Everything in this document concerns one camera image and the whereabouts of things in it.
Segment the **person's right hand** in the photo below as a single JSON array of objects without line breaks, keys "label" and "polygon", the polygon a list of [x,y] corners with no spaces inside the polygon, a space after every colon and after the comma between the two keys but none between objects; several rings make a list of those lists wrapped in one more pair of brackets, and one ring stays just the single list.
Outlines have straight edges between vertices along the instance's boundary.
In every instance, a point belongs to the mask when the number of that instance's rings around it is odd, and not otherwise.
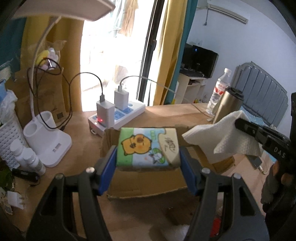
[{"label": "person's right hand", "polygon": [[272,211],[277,205],[295,206],[295,177],[281,171],[280,162],[276,161],[265,179],[260,200],[265,213]]}]

